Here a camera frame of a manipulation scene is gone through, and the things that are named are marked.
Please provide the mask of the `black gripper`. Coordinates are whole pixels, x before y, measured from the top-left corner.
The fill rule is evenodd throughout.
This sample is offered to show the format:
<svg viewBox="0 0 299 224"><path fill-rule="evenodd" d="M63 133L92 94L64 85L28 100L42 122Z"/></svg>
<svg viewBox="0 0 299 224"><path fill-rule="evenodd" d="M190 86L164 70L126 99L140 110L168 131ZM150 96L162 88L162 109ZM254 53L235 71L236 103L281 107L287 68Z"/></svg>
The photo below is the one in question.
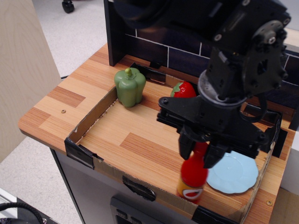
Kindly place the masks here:
<svg viewBox="0 0 299 224"><path fill-rule="evenodd" d="M246 117L240 106L211 105L201 96L193 98L162 97L157 120L177 129L179 153L188 160L196 142L209 142L204 156L204 168L212 168L226 151L235 150L255 158L268 145L269 137L254 123L260 121L267 109L263 95L258 96L261 114Z"/></svg>

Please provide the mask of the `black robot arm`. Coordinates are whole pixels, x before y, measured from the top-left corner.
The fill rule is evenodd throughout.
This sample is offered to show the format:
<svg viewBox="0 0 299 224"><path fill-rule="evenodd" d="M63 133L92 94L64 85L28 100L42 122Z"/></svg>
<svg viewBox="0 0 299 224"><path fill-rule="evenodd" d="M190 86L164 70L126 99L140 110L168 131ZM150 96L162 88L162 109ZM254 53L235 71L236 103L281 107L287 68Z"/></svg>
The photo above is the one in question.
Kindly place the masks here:
<svg viewBox="0 0 299 224"><path fill-rule="evenodd" d="M197 142L209 142L204 166L225 153L255 158L269 137L255 127L267 112L265 93L288 77L281 65L290 21L278 0L116 0L133 28L170 28L212 46L193 98L159 99L157 120L177 129L179 153L188 159Z"/></svg>

